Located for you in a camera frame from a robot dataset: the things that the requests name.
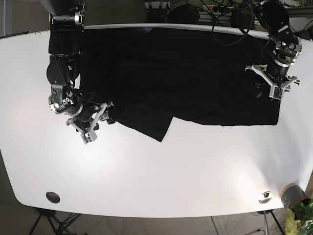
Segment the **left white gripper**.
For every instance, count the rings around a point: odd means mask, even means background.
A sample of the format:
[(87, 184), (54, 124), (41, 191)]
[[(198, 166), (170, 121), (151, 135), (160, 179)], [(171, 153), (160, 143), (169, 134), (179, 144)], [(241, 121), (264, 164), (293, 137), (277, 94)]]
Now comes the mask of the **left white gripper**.
[(296, 76), (288, 76), (284, 75), (281, 78), (279, 75), (273, 75), (268, 70), (267, 65), (252, 65), (246, 66), (245, 71), (250, 70), (255, 72), (258, 76), (262, 77), (266, 83), (255, 83), (256, 88), (256, 98), (273, 98), (277, 100), (281, 100), (285, 92), (289, 92), (291, 90), (291, 83), (295, 83), (300, 85), (300, 80), (297, 79)]

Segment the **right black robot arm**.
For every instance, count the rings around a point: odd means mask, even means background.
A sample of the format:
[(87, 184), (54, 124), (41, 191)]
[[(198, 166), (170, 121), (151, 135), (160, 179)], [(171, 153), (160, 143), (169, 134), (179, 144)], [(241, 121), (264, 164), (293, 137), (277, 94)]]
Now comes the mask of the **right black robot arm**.
[(79, 55), (86, 4), (73, 0), (42, 0), (40, 3), (49, 13), (50, 23), (50, 57), (46, 70), (51, 84), (49, 108), (56, 114), (68, 115), (67, 125), (80, 132), (82, 140), (88, 144), (97, 139), (95, 131), (99, 121), (113, 124), (114, 120), (108, 112), (112, 102), (96, 102), (93, 93), (83, 94), (75, 88), (75, 80), (80, 75)]

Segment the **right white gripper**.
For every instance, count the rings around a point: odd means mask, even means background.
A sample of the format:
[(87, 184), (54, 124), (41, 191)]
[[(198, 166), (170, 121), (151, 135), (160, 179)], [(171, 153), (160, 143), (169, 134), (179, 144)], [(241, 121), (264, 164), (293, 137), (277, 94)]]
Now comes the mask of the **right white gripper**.
[(107, 124), (115, 123), (115, 120), (109, 114), (109, 108), (113, 106), (112, 102), (86, 106), (82, 104), (82, 108), (72, 115), (66, 124), (80, 132), (80, 137), (84, 144), (88, 144), (97, 139), (95, 131), (99, 129), (99, 121), (106, 121)]

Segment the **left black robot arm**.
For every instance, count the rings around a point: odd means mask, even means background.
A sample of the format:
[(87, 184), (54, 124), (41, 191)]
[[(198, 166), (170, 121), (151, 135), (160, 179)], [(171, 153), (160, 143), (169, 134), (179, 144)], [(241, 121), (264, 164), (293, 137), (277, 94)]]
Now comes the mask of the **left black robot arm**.
[(280, 1), (249, 0), (248, 4), (260, 25), (268, 32), (269, 39), (261, 53), (265, 52), (270, 42), (273, 44), (268, 51), (266, 65), (246, 66), (245, 70), (262, 77), (270, 86), (269, 97), (281, 100), (284, 93), (290, 91), (291, 83), (300, 84), (297, 77), (288, 76), (287, 72), (302, 51), (301, 39), (293, 35), (288, 12)]

